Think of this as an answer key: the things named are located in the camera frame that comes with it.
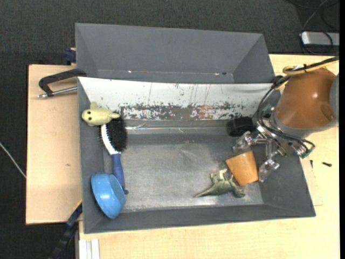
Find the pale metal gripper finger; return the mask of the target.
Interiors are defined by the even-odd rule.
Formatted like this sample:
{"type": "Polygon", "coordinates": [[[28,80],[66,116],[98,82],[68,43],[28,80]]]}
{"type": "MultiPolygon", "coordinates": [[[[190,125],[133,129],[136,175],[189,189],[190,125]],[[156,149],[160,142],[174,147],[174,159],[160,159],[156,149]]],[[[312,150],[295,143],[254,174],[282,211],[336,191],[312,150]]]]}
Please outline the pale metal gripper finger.
{"type": "Polygon", "coordinates": [[[271,175],[271,173],[280,167],[280,164],[274,160],[274,157],[278,154],[278,151],[272,144],[267,144],[265,148],[265,161],[260,165],[258,169],[259,182],[264,182],[271,175]]]}
{"type": "Polygon", "coordinates": [[[249,131],[246,131],[242,136],[238,137],[235,141],[235,145],[232,150],[234,153],[241,151],[247,151],[251,146],[266,144],[267,138],[264,138],[261,134],[253,137],[249,131]]]}

